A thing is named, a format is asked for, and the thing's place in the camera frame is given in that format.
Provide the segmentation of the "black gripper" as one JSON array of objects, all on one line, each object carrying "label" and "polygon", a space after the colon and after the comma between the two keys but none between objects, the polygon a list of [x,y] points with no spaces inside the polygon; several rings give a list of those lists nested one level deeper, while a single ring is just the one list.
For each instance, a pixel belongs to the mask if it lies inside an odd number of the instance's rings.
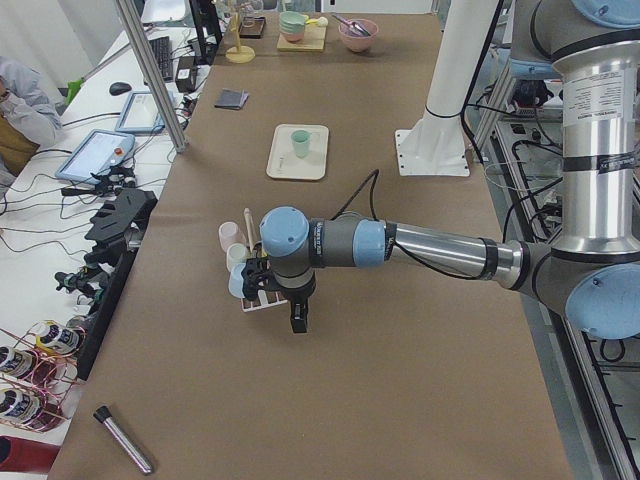
[{"label": "black gripper", "polygon": [[295,334],[308,332],[309,301],[307,298],[293,299],[290,303],[290,324]]}]

